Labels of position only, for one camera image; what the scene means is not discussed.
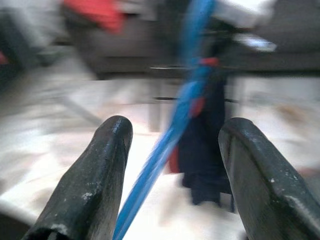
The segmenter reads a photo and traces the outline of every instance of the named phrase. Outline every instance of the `blue strap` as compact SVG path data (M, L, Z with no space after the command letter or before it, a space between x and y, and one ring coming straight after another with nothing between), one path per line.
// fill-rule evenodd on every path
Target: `blue strap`
M182 44L182 56L188 67L195 66L186 83L182 86L171 124L155 146L143 167L131 193L121 209L113 235L113 240L122 240L134 220L152 186L165 167L166 161L181 138L190 120L193 100L202 96L205 79L211 73L209 66L199 65L197 55L201 43L201 33L214 8L213 0L193 0L189 6L183 32L186 40Z

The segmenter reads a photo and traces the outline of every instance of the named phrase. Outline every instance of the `white floor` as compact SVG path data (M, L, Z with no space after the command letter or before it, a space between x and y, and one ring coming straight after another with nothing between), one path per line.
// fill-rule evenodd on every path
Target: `white floor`
M113 115L133 124L133 142L121 205L160 136L149 131L148 80L94 81L76 57L23 77L0 102L0 203L33 223L60 177L88 145L99 121ZM298 170L320 166L320 81L316 78L242 76L235 115L252 120ZM173 91L176 86L165 86ZM85 109L74 111L75 106ZM162 130L172 103L162 104ZM125 239L242 240L237 214L206 202L190 204L181 176L164 172Z

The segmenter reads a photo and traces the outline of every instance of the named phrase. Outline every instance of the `dark blue cloth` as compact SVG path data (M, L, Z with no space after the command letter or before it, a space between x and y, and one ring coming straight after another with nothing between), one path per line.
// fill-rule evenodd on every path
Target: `dark blue cloth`
M222 162L218 135L225 121L225 80L212 76L205 91L204 109L193 118L178 143L182 185L190 188L192 203L220 204L220 192L231 193Z

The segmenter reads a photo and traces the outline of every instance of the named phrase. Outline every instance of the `gray sofa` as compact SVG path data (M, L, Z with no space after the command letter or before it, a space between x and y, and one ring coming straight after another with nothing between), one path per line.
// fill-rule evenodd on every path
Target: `gray sofa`
M62 11L66 28L83 60L105 79L110 73L145 73L151 65L175 63L179 34L190 0L164 0L157 21L128 14L123 33L107 33L71 10ZM246 72L320 71L320 9L314 0L278 0L269 24L254 33L276 52L255 52L236 45L226 67Z

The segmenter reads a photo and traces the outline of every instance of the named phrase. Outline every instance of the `red cloth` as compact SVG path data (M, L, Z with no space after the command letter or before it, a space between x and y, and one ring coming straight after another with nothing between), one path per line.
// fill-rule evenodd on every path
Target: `red cloth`
M63 0L63 3L108 31L119 33L122 29L124 15L116 0Z

